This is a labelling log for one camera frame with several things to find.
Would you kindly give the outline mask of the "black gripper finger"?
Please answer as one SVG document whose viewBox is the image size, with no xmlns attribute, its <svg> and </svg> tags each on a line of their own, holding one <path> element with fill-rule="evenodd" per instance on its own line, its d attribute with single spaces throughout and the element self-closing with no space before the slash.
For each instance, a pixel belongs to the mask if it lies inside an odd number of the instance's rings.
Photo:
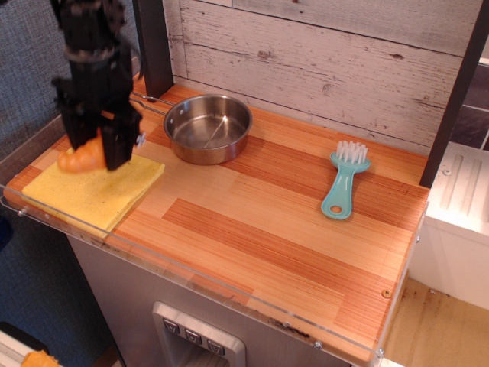
<svg viewBox="0 0 489 367">
<path fill-rule="evenodd" d="M 63 110 L 63 125 L 75 150 L 97 136 L 101 118 L 100 110 L 85 112 Z"/>
<path fill-rule="evenodd" d="M 137 137 L 136 125 L 106 125 L 102 128 L 102 145 L 109 171 L 115 171 L 131 160 Z"/>
</svg>

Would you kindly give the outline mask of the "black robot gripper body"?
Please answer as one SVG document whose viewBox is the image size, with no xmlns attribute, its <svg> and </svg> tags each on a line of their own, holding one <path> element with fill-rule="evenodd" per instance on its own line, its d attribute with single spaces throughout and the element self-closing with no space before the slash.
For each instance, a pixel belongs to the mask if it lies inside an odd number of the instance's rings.
<svg viewBox="0 0 489 367">
<path fill-rule="evenodd" d="M 129 102 L 133 91 L 131 51 L 115 49 L 104 60 L 72 59 L 69 65 L 69 78 L 57 76 L 51 81 L 62 118 L 64 109 L 77 112 L 100 110 L 101 134 L 106 125 L 136 125 L 138 144 L 141 115 Z"/>
</svg>

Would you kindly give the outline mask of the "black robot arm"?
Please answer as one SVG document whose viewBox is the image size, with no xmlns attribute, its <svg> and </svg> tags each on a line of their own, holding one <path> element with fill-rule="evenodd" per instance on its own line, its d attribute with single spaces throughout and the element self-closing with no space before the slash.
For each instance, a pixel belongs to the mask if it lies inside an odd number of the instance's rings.
<svg viewBox="0 0 489 367">
<path fill-rule="evenodd" d="M 125 7 L 120 1 L 53 1 L 65 40 L 71 77 L 56 77 L 64 128 L 71 152 L 59 155 L 62 171 L 114 171 L 144 142 L 133 90 L 132 46 L 121 35 Z"/>
</svg>

